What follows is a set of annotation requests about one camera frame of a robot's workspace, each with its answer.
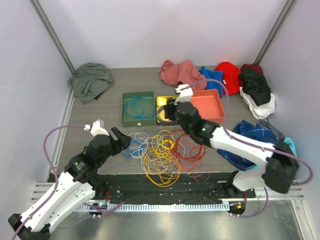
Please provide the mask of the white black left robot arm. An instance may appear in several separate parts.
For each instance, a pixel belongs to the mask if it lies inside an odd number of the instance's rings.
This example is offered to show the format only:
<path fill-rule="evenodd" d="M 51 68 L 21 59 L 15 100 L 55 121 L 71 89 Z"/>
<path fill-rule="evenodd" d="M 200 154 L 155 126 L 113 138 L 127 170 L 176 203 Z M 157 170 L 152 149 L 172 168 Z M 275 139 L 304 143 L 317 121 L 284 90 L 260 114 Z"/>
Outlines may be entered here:
<path fill-rule="evenodd" d="M 127 149 L 132 139 L 116 127 L 111 129 L 113 134 L 109 134 L 99 120 L 80 128 L 90 132 L 93 139 L 81 153 L 70 159 L 60 175 L 53 170 L 54 184 L 33 206 L 9 217 L 13 239 L 48 240 L 57 226 L 79 206 L 106 195 L 107 182 L 98 174 L 98 169 L 109 157 Z"/>

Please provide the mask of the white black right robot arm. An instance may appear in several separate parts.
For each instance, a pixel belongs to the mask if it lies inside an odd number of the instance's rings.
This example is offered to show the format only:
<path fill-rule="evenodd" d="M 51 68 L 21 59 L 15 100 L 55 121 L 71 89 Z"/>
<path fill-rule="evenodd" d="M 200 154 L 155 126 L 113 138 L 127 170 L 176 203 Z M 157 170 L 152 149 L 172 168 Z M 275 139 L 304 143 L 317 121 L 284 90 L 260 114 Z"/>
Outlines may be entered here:
<path fill-rule="evenodd" d="M 163 107 L 167 119 L 177 121 L 197 144 L 224 150 L 254 163 L 256 169 L 237 171 L 226 184 L 226 193 L 233 198 L 244 191 L 267 187 L 277 193 L 288 193 L 299 169 L 290 147 L 283 142 L 261 142 L 231 132 L 218 123 L 201 118 L 189 101 L 167 100 Z"/>

